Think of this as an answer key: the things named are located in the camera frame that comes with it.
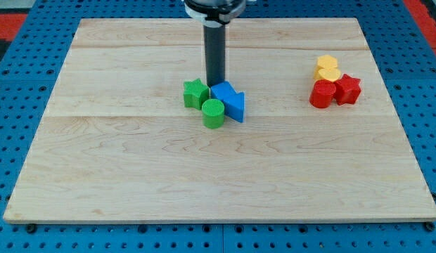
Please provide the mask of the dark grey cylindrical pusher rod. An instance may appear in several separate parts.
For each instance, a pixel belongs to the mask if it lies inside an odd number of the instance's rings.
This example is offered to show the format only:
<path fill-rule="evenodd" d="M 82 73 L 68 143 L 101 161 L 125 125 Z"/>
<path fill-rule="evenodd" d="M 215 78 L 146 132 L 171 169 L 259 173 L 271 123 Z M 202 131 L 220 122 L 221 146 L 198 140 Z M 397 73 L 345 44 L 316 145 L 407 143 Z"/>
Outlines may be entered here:
<path fill-rule="evenodd" d="M 225 26 L 211 28 L 204 26 L 205 66 L 209 87 L 225 80 Z"/>

